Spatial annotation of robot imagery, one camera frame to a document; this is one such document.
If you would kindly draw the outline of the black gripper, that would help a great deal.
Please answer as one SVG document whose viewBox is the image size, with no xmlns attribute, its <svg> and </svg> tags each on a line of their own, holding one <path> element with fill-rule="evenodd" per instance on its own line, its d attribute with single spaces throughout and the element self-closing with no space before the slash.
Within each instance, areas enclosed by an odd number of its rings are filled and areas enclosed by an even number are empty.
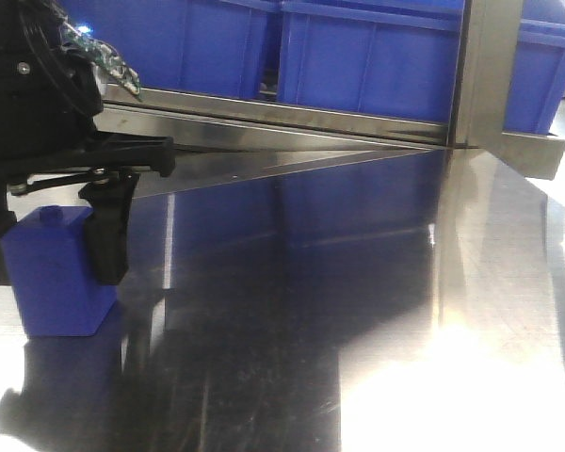
<svg viewBox="0 0 565 452">
<path fill-rule="evenodd" d="M 48 188 L 175 168 L 169 137 L 97 130 L 99 69 L 65 43 L 65 16 L 56 1 L 0 1 L 0 212 L 8 193 L 34 190 L 35 174 L 56 175 Z"/>
</svg>

